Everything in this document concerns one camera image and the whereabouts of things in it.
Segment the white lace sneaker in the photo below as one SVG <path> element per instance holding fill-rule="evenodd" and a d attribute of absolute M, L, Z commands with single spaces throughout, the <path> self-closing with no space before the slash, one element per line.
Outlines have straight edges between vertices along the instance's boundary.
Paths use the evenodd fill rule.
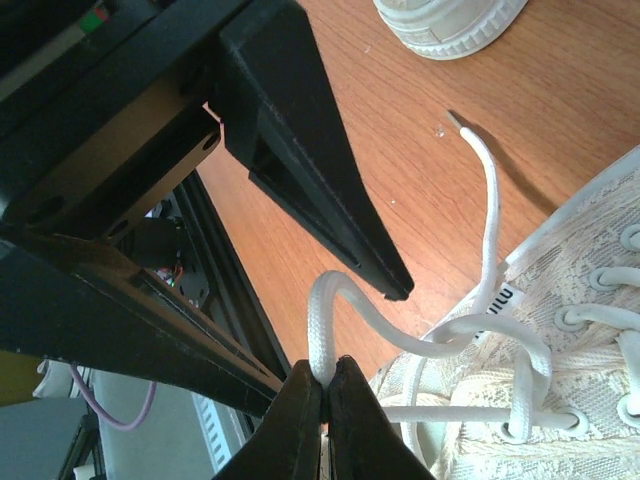
<path fill-rule="evenodd" d="M 393 326 L 345 274 L 308 300 L 312 374 L 335 376 L 334 302 L 399 356 L 371 381 L 414 457 L 439 479 L 639 475 L 639 153 L 631 150 L 507 258 L 496 160 L 463 123 L 487 181 L 481 279 L 428 333 Z"/>
<path fill-rule="evenodd" d="M 497 40 L 526 0 L 375 0 L 391 32 L 415 54 L 436 61 L 464 58 Z"/>

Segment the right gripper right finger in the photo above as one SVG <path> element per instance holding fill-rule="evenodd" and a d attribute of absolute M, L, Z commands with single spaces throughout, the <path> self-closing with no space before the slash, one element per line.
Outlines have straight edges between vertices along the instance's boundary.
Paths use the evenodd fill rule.
<path fill-rule="evenodd" d="M 327 389 L 332 479 L 431 479 L 395 433 L 361 369 L 341 357 Z"/>

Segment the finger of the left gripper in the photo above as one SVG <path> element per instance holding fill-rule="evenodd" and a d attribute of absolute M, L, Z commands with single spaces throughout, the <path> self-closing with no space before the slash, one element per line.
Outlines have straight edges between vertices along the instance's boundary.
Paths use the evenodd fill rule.
<path fill-rule="evenodd" d="M 261 417 L 281 380 L 116 249 L 1 231 L 1 348 L 173 385 Z"/>
<path fill-rule="evenodd" d="M 256 184 L 387 299 L 413 279 L 362 181 L 306 11 L 246 2 L 220 30 L 209 98 Z"/>

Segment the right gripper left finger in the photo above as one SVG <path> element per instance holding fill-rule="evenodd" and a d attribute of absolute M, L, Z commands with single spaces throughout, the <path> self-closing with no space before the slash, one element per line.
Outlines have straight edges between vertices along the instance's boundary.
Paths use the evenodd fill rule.
<path fill-rule="evenodd" d="M 259 428 L 216 475 L 218 480 L 316 479 L 320 463 L 322 387 L 298 361 Z"/>

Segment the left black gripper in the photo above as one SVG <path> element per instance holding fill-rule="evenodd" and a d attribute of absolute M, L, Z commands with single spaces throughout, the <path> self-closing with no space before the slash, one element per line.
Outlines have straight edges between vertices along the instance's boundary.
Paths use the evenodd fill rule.
<path fill-rule="evenodd" d="M 112 243 L 219 138 L 204 103 L 244 1 L 5 1 L 1 235 Z"/>

